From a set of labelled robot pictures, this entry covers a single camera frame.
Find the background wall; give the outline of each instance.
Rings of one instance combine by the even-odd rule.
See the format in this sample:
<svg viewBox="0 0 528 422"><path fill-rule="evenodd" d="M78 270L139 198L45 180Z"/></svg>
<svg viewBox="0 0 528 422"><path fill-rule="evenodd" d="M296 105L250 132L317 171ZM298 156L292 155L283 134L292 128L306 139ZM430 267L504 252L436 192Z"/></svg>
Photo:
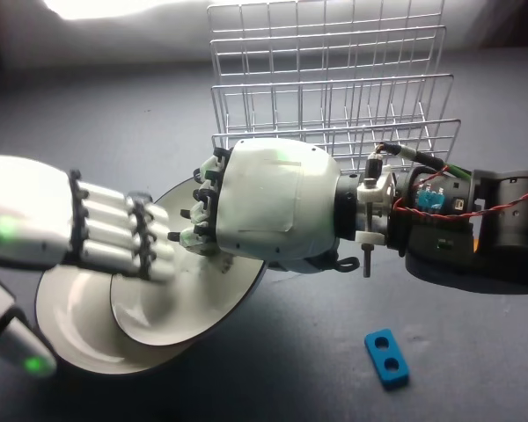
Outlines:
<svg viewBox="0 0 528 422"><path fill-rule="evenodd" d="M211 3L214 2L179 0L117 18L64 20L43 0L0 0L0 50L4 66L26 69L208 60L206 10ZM389 12L397 7L392 3L407 4L405 0L388 0L385 8ZM443 20L449 28L446 47L477 48L495 40L497 31L506 36L512 23L517 21L517 13L527 3L525 0L448 0ZM375 4L373 7L378 8L379 2L363 4L364 7ZM434 7L439 0L414 0L414 4Z"/></svg>

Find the stacked plate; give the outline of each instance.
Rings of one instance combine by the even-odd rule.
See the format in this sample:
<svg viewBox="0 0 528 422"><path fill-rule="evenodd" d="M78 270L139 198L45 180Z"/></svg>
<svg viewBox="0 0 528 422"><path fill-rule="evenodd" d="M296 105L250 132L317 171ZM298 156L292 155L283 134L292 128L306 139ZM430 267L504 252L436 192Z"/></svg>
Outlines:
<svg viewBox="0 0 528 422"><path fill-rule="evenodd" d="M173 231L190 224L180 210L194 205L196 187L189 179L157 201ZM63 266L45 273L35 300L41 334L74 367L105 375L143 372L223 321L266 270L259 260L202 257L177 244L175 265L175 276L164 284Z"/></svg>

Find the gray table surface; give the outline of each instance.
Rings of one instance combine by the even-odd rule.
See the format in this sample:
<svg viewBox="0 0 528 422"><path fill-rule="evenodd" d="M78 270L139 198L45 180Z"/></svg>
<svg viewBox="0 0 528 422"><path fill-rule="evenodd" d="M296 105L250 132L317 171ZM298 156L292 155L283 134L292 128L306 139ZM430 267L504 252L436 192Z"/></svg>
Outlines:
<svg viewBox="0 0 528 422"><path fill-rule="evenodd" d="M452 161L528 169L528 49L444 55L462 119ZM206 64L0 80L0 154L161 196L210 153ZM345 252L359 251L343 245ZM393 251L359 272L268 273L244 307L160 372L37 382L0 361L0 421L528 420L528 296L476 295L410 276ZM33 318L39 274L0 270ZM386 393L363 346L391 328L411 370Z"/></svg>

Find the back of robotic hand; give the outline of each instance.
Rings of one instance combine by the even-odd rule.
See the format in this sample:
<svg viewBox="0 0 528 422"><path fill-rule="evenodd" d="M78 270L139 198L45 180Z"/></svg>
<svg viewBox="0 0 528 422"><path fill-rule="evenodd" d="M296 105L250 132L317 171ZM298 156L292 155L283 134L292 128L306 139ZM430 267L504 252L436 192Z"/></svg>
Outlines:
<svg viewBox="0 0 528 422"><path fill-rule="evenodd" d="M65 264L163 282L174 272L168 224L166 211L147 195L0 156L0 266L45 271ZM54 356L1 284L0 356L31 375L55 372Z"/></svg>
<svg viewBox="0 0 528 422"><path fill-rule="evenodd" d="M192 252L227 251L297 273L349 272L360 262L339 259L344 238L362 244L369 276L373 245L385 244L394 183L381 156L374 154L361 175L341 175L311 144L250 139L216 148L194 175L198 202L182 210L192 227L169 236Z"/></svg>

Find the wire rack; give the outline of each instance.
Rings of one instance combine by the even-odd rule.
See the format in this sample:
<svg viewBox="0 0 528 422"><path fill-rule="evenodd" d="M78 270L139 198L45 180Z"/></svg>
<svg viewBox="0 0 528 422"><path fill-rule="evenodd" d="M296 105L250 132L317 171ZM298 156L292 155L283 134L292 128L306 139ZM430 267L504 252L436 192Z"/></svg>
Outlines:
<svg viewBox="0 0 528 422"><path fill-rule="evenodd" d="M343 172L362 170L382 140L446 160L460 123L443 120L453 82L437 73L443 8L443 0L210 6L214 144L297 139L325 149Z"/></svg>

